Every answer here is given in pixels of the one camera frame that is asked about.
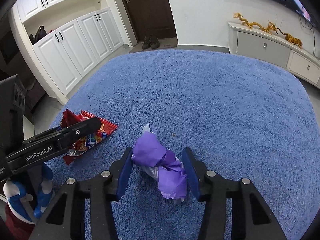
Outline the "maroon sleeve forearm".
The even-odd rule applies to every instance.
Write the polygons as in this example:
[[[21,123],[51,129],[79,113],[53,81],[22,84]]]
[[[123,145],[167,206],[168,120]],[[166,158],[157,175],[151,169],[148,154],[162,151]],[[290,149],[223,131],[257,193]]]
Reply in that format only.
[[[13,235],[14,239],[28,240],[31,236],[34,224],[28,224],[18,219],[10,210],[9,204],[5,206],[6,221],[5,224]]]

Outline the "blue white gloved hand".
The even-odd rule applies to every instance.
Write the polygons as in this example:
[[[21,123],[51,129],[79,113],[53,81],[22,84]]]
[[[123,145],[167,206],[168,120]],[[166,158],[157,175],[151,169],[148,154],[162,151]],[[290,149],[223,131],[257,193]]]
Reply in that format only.
[[[35,224],[53,197],[53,172],[45,163],[7,179],[3,186],[10,211],[19,220]]]

